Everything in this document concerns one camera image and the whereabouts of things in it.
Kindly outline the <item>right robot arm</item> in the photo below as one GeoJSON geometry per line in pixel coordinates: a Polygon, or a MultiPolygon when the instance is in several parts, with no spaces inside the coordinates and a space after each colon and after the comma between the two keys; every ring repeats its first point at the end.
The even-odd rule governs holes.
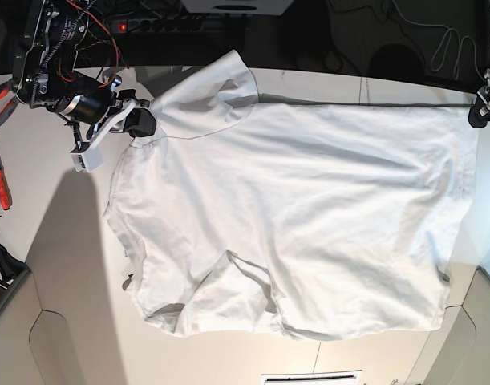
{"type": "Polygon", "coordinates": [[[95,148],[109,132],[133,138],[152,136],[156,119],[150,103],[133,90],[119,91],[120,60],[106,78],[93,78],[75,69],[82,41],[92,23],[107,36],[110,52],[120,55],[112,33],[91,12],[93,1],[33,1],[23,42],[15,54],[12,91],[29,108],[44,108],[73,131],[79,155],[95,148]]]}

